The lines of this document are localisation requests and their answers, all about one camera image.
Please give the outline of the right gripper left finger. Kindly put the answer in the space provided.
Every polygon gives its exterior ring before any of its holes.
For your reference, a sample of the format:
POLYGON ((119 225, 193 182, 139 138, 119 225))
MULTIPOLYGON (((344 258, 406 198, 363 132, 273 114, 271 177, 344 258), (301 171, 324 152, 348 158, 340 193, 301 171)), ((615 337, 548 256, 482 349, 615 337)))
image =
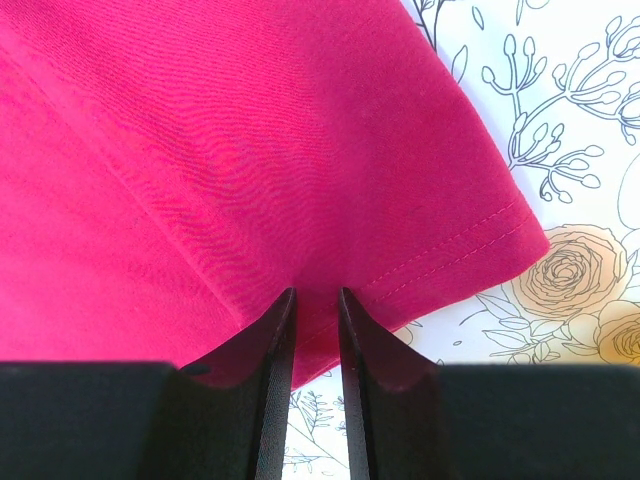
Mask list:
POLYGON ((296 293, 182 367, 5 362, 5 479, 278 479, 296 293))

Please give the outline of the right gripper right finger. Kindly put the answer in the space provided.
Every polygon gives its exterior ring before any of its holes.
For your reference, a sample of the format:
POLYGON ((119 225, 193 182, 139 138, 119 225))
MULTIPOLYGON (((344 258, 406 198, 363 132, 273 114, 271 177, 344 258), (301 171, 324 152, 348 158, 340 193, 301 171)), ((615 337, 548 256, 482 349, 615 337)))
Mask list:
POLYGON ((354 479, 635 479, 639 371, 452 365, 423 357, 340 293, 354 479))

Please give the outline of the magenta t shirt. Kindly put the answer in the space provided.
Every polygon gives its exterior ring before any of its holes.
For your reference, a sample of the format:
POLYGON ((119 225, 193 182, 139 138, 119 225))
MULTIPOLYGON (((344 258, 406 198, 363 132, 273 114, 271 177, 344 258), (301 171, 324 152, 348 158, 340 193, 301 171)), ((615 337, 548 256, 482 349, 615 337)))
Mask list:
POLYGON ((548 240, 398 1, 5 1, 1 356, 185 365, 298 297, 396 330, 548 240))

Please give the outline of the floral table mat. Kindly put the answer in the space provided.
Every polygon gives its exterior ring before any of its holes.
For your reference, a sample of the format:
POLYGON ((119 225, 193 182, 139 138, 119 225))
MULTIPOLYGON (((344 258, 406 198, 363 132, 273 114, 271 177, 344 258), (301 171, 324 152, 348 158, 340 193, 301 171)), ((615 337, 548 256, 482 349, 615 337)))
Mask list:
POLYGON ((346 1, 354 178, 323 259, 436 359, 639 365, 639 5, 346 1))

